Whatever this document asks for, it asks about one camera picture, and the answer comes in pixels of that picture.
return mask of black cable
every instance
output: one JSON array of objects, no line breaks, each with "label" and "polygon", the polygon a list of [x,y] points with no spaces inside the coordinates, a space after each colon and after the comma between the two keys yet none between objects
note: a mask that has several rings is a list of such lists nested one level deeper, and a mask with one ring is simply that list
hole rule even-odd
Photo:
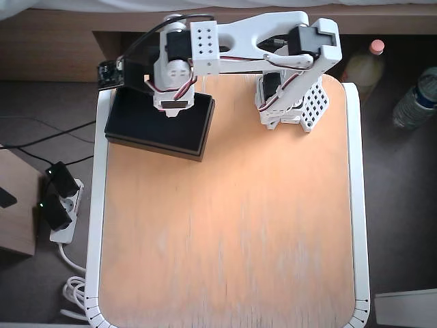
[{"label": "black cable", "polygon": [[89,125],[94,124],[94,123],[96,123],[95,120],[91,121],[91,122],[88,122],[88,123],[85,123],[85,124],[82,124],[80,126],[76,126],[75,128],[70,128],[70,129],[65,130],[63,132],[55,133],[54,135],[49,135],[48,137],[45,137],[45,138],[42,138],[42,139],[39,139],[39,140],[35,140],[35,141],[29,142],[29,143],[24,143],[22,145],[4,145],[4,146],[0,147],[0,150],[2,150],[2,149],[17,149],[17,148],[29,147],[29,146],[38,144],[38,143],[46,141],[46,140],[49,140],[49,139],[52,139],[52,138],[56,138],[56,137],[58,137],[60,135],[66,135],[66,134],[68,134],[68,133],[70,133],[72,131],[79,130],[80,128],[85,128],[86,126],[89,126]]},{"label": "black cable", "polygon": [[[32,121],[38,122],[40,124],[43,124],[45,126],[48,126],[49,128],[52,128],[52,129],[54,129],[56,131],[64,132],[64,130],[62,130],[60,128],[57,128],[56,126],[53,126],[53,125],[51,125],[51,124],[49,124],[49,123],[47,123],[47,122],[45,122],[43,120],[40,120],[39,118],[33,118],[31,116],[15,116],[15,115],[12,115],[12,116],[7,116],[7,115],[6,116],[0,116],[0,120],[2,120],[2,119],[32,120]],[[81,140],[83,142],[87,142],[89,144],[93,144],[94,143],[94,141],[83,139],[83,138],[78,137],[76,135],[72,135],[71,133],[67,133],[67,134],[70,135],[71,137],[73,137],[75,139],[78,139],[78,140]]]},{"label": "black cable", "polygon": [[90,159],[92,157],[94,157],[94,155],[84,157],[83,159],[78,159],[77,161],[66,163],[65,166],[69,166],[69,165],[73,165],[73,164],[76,164],[76,163],[80,163],[80,162],[86,161],[87,159]]},{"label": "black cable", "polygon": [[182,19],[187,19],[187,18],[210,18],[211,21],[214,20],[214,16],[209,15],[209,14],[188,14],[188,15],[171,17],[171,18],[165,20],[164,22],[162,22],[161,24],[158,24],[157,26],[155,26],[153,29],[149,30],[148,32],[145,32],[142,36],[140,36],[138,39],[136,39],[129,46],[129,48],[124,52],[123,57],[127,58],[135,50],[135,48],[137,48],[141,43],[143,43],[145,40],[147,40],[153,33],[158,31],[159,29],[162,29],[164,26],[166,26],[168,24],[171,24],[171,23],[174,23],[177,21],[181,21]]},{"label": "black cable", "polygon": [[35,159],[39,159],[40,161],[44,161],[44,162],[50,164],[50,166],[53,165],[53,163],[50,162],[48,159],[43,159],[42,157],[36,156],[34,154],[31,154],[30,152],[27,152],[26,150],[24,150],[22,148],[17,148],[17,150],[20,150],[21,152],[24,152],[27,156],[33,157]]}]

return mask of white cable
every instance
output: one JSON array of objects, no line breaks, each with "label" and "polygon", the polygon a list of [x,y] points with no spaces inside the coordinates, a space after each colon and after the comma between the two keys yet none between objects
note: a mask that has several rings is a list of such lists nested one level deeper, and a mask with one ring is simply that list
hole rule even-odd
[{"label": "white cable", "polygon": [[73,311],[61,310],[61,314],[63,314],[64,316],[68,316],[70,318],[73,318],[73,319],[88,321],[86,316],[83,316],[82,314],[79,314],[79,313],[76,313]]},{"label": "white cable", "polygon": [[[64,245],[62,243],[57,243],[57,246],[59,248],[59,252],[61,254],[61,257],[70,265],[72,268],[75,268],[76,270],[79,270],[81,272],[85,272],[85,268],[73,263],[65,254],[64,252]],[[76,275],[68,278],[66,284],[62,288],[62,295],[71,303],[76,304],[79,306],[82,310],[85,310],[84,306],[84,300],[85,300],[85,278],[78,277]],[[78,320],[84,320],[88,321],[87,317],[73,312],[69,310],[61,310],[61,314],[64,316],[69,316],[70,318],[78,319]]]},{"label": "white cable", "polygon": [[68,265],[70,265],[72,268],[75,268],[76,270],[79,270],[81,272],[85,272],[85,268],[77,265],[76,263],[73,263],[68,257],[67,255],[64,253],[64,246],[62,245],[62,243],[57,243],[57,246],[59,248],[59,252],[61,253],[62,258],[64,259],[64,261],[67,262]]}]

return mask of gray floor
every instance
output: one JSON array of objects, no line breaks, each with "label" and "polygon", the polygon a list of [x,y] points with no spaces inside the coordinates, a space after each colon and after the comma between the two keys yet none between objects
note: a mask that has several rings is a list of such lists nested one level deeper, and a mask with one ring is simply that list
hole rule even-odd
[{"label": "gray floor", "polygon": [[[62,129],[95,120],[97,92],[93,83],[0,83],[0,115],[30,115]],[[0,119],[0,143],[22,143],[56,133],[36,122]],[[94,140],[94,125],[75,132]],[[73,161],[93,153],[93,144],[65,135],[26,148],[52,162]],[[43,172],[48,164],[15,152]],[[77,264],[86,261],[92,159],[72,165],[70,171],[85,184],[74,240],[66,253]],[[0,253],[0,321],[33,323],[78,323],[59,315],[70,304],[61,296],[65,281],[77,273],[59,257],[49,241],[49,228],[42,222],[37,251],[26,258]]]},{"label": "gray floor", "polygon": [[[348,58],[371,37],[342,38]],[[391,126],[391,110],[420,72],[437,65],[431,49],[437,38],[392,36],[386,41],[386,71],[362,108],[363,155],[371,293],[437,288],[437,118],[405,132]],[[344,63],[331,74],[339,76]],[[69,128],[92,120],[96,86],[86,83],[0,83],[0,115],[34,115]],[[0,120],[0,143],[19,143],[50,133],[24,121]],[[93,128],[77,133],[89,140]],[[63,136],[29,147],[51,161],[72,161],[92,152],[92,145]],[[39,170],[46,164],[17,153]],[[68,255],[85,264],[92,160],[73,165],[73,175],[85,183],[85,197],[74,242]],[[48,226],[41,223],[37,254],[23,258],[0,253],[0,321],[76,323],[61,317],[66,305],[60,290],[74,274],[48,242]],[[368,327],[376,324],[371,312]]]}]

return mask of black box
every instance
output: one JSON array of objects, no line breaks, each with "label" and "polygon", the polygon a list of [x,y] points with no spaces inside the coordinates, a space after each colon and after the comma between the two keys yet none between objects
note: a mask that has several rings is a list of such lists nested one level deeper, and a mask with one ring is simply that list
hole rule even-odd
[{"label": "black box", "polygon": [[119,88],[104,130],[116,144],[201,161],[214,111],[214,99],[195,94],[194,106],[168,118],[153,106],[153,97]]}]

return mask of table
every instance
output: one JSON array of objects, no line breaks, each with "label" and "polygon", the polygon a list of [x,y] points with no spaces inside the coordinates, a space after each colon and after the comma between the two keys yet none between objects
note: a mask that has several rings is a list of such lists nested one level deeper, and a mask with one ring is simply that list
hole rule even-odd
[{"label": "table", "polygon": [[314,130],[267,131],[255,75],[208,77],[201,163],[108,143],[98,99],[85,287],[94,327],[364,327],[356,88],[323,76]]}]

